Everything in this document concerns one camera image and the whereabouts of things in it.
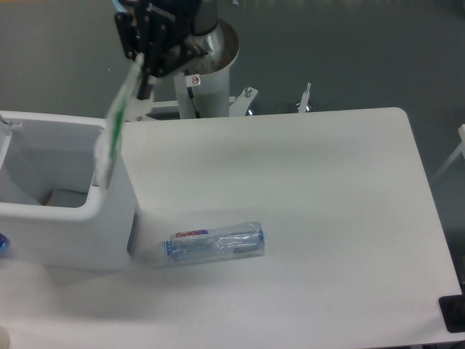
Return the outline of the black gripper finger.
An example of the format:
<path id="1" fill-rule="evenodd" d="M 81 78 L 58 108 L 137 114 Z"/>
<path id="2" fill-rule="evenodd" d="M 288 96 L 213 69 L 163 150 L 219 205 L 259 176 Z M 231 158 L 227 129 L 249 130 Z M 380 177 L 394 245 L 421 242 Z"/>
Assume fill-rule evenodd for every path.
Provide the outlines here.
<path id="1" fill-rule="evenodd" d="M 203 57 L 203 48 L 195 42 L 189 25 L 153 21 L 144 37 L 143 63 L 136 97 L 146 100 L 151 77 L 162 79 L 183 71 Z"/>
<path id="2" fill-rule="evenodd" d="M 147 37 L 147 2 L 115 1 L 114 20 L 124 55 L 135 60 L 142 52 Z"/>

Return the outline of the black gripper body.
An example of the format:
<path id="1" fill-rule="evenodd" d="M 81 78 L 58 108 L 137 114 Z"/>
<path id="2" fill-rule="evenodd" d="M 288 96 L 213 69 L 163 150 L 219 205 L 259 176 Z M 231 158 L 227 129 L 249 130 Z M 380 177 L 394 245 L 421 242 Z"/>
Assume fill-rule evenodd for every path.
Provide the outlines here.
<path id="1" fill-rule="evenodd" d="M 143 1 L 144 37 L 153 39 L 165 25 L 169 40 L 180 40 L 194 33 L 201 1 Z"/>

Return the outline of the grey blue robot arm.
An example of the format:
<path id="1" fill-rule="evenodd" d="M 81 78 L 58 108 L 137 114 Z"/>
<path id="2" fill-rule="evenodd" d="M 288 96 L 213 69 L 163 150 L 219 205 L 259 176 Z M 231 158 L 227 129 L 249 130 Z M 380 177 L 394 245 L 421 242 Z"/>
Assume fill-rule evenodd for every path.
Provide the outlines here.
<path id="1" fill-rule="evenodd" d="M 126 58 L 142 58 L 137 99 L 149 81 L 178 73 L 207 55 L 200 38 L 218 23 L 216 1 L 114 1 L 114 20 Z"/>

